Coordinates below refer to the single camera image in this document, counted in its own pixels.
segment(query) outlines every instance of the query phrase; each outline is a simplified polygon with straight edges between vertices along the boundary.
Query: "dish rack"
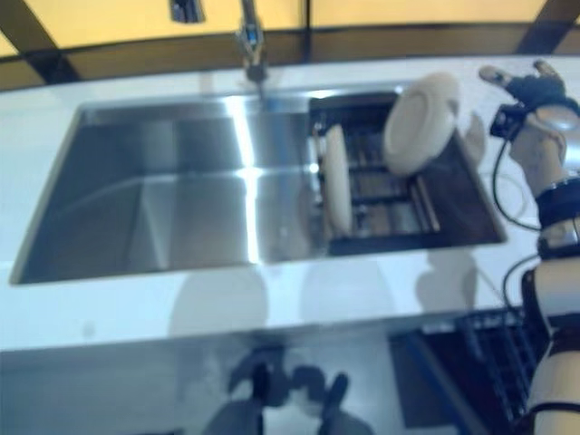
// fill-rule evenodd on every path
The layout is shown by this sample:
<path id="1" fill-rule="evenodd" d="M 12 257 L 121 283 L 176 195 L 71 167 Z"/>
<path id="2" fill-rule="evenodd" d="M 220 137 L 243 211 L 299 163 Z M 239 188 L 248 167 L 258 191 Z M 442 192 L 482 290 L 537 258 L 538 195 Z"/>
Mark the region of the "dish rack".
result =
<path id="1" fill-rule="evenodd" d="M 488 373 L 507 421 L 514 424 L 526 413 L 530 384 L 548 337 L 524 322 L 521 310 L 474 313 L 458 320 L 469 352 Z"/>
<path id="2" fill-rule="evenodd" d="M 334 247 L 348 245 L 349 239 L 380 241 L 395 237 L 420 236 L 440 231 L 425 180 L 421 175 L 400 178 L 392 175 L 382 160 L 382 129 L 396 93 L 336 97 L 311 105 L 311 127 L 316 147 L 324 147 L 324 135 L 332 126 L 343 127 L 348 157 L 349 181 L 353 206 L 353 232 L 349 237 L 335 234 L 324 219 L 327 241 Z M 317 207 L 324 209 L 324 165 L 318 152 L 318 181 L 322 196 Z"/>
<path id="3" fill-rule="evenodd" d="M 309 102 L 310 151 L 316 154 L 311 208 L 330 256 L 497 243 L 505 234 L 457 132 L 418 174 L 391 174 L 382 159 L 382 133 L 395 92 L 349 94 Z M 343 128 L 353 209 L 352 234 L 337 234 L 324 199 L 324 136 Z"/>

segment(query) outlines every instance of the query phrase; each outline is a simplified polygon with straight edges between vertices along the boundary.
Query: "cable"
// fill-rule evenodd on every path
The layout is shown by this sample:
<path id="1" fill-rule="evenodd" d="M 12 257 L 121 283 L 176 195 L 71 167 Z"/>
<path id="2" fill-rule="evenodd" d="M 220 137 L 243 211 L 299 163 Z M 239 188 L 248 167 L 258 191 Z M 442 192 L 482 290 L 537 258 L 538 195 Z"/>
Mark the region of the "cable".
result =
<path id="1" fill-rule="evenodd" d="M 504 157 L 504 154 L 506 153 L 506 149 L 508 148 L 508 144 L 509 144 L 509 139 L 505 139 L 504 143 L 501 145 L 501 149 L 499 150 L 498 156 L 496 157 L 496 162 L 493 165 L 493 172 L 491 173 L 491 194 L 493 196 L 493 202 L 495 203 L 496 207 L 498 208 L 499 213 L 501 213 L 501 216 L 503 216 L 508 222 L 510 222 L 518 227 L 528 229 L 530 231 L 540 231 L 542 228 L 536 227 L 533 225 L 529 225 L 529 224 L 525 224 L 524 222 L 520 222 L 516 218 L 511 217 L 507 213 L 507 211 L 503 208 L 501 203 L 499 202 L 499 197 L 498 197 L 499 163 L 501 162 L 501 159 Z"/>
<path id="2" fill-rule="evenodd" d="M 511 277 L 511 275 L 516 272 L 516 270 L 521 267 L 522 265 L 524 265 L 525 263 L 527 263 L 528 261 L 533 260 L 534 258 L 537 257 L 537 254 L 534 254 L 532 256 L 525 256 L 524 258 L 522 258 L 521 260 L 519 260 L 517 263 L 515 263 L 512 267 L 510 267 L 506 274 L 504 275 L 504 279 L 501 282 L 501 296 L 504 300 L 504 304 L 506 305 L 507 309 L 510 310 L 512 313 L 516 313 L 517 310 L 516 308 L 514 308 L 514 305 L 511 304 L 511 302 L 509 301 L 509 297 L 508 297 L 508 280 Z"/>

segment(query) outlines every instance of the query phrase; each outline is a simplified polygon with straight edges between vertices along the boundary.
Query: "stainless steel sink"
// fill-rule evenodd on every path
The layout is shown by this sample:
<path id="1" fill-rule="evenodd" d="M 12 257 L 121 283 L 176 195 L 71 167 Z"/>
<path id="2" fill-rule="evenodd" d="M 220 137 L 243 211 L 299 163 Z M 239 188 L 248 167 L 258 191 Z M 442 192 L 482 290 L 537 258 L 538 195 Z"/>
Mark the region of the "stainless steel sink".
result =
<path id="1" fill-rule="evenodd" d="M 477 177 L 468 172 L 454 184 L 471 186 L 456 195 L 472 198 L 459 207 L 470 208 L 470 218 L 463 220 L 477 221 L 475 230 L 460 231 L 452 222 L 446 232 L 443 216 L 434 216 L 437 225 L 421 225 L 425 216 L 397 209 L 387 213 L 386 206 L 397 203 L 394 207 L 403 211 L 445 214 L 438 208 L 445 201 L 401 201 L 403 191 L 407 199 L 426 198 L 429 192 L 421 186 L 431 189 L 438 177 L 428 173 L 427 183 L 396 181 L 396 198 L 356 204 L 357 221 L 397 215 L 399 223 L 379 227 L 391 232 L 403 228 L 403 233 L 377 238 L 362 228 L 356 233 L 360 240 L 333 239 L 324 218 L 324 174 L 308 139 L 314 117 L 310 101 L 393 88 L 279 93 L 266 101 L 246 95 L 80 108 L 21 249 L 13 282 L 499 241 L 491 237 L 496 228 L 485 225 L 489 216 L 480 218 L 488 209 L 481 206 L 485 199 Z M 381 119 L 380 128 L 388 110 L 381 107 L 373 115 Z M 353 169 L 357 174 L 359 166 Z M 381 170 L 375 177 L 384 177 Z M 408 234 L 409 228 L 422 233 Z M 481 233 L 482 228 L 488 232 Z M 457 240 L 450 239 L 453 231 Z M 461 239 L 463 233 L 468 238 Z"/>

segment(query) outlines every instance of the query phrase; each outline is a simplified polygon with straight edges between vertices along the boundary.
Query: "yellow wall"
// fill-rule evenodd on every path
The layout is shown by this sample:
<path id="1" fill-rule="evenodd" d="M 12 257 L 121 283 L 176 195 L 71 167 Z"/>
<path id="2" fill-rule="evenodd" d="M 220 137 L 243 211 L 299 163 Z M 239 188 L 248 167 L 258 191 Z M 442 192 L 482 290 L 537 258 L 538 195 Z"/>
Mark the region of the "yellow wall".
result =
<path id="1" fill-rule="evenodd" d="M 4 34 L 0 32 L 0 57 L 2 56 L 12 56 L 16 54 L 15 48 L 12 44 L 6 39 Z"/>
<path id="2" fill-rule="evenodd" d="M 546 0 L 313 0 L 313 25 L 530 22 Z"/>
<path id="3" fill-rule="evenodd" d="M 232 32 L 241 15 L 240 0 L 202 0 L 207 17 L 204 24 L 173 23 L 169 0 L 25 1 L 61 47 Z M 312 0 L 313 24 L 531 22 L 545 1 Z M 303 0 L 256 0 L 256 8 L 267 29 L 303 25 Z M 0 37 L 0 55 L 10 49 Z"/>
<path id="4" fill-rule="evenodd" d="M 26 0 L 62 47 L 187 34 L 231 32 L 239 27 L 239 0 L 204 0 L 204 24 L 174 23 L 169 0 Z M 265 28 L 298 27 L 301 0 L 256 0 Z"/>

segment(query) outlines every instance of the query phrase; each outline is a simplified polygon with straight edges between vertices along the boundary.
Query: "sink basin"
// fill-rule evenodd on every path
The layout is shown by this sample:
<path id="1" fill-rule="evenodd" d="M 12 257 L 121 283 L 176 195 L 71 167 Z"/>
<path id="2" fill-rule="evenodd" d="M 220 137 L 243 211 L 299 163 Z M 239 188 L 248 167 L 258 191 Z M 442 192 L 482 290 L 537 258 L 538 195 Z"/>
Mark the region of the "sink basin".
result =
<path id="1" fill-rule="evenodd" d="M 81 109 L 22 281 L 315 255 L 306 102 Z"/>
<path id="2" fill-rule="evenodd" d="M 368 96 L 369 89 L 272 93 L 266 101 L 237 95 L 81 107 L 12 281 L 501 241 L 458 135 L 442 158 L 453 161 L 439 161 L 410 180 L 392 179 L 380 159 L 350 161 L 360 227 L 351 239 L 333 236 L 324 174 L 309 137 L 326 121 L 343 122 L 349 147 L 365 141 L 375 147 L 349 155 L 378 156 L 382 125 L 397 96 L 393 88 L 383 85 L 359 100 L 352 97 Z M 349 106 L 353 101 L 358 107 Z M 455 174 L 451 185 L 449 173 Z M 367 176 L 372 183 L 363 182 Z M 382 186 L 380 194 L 364 190 L 371 185 Z M 455 204 L 453 198 L 467 199 Z"/>

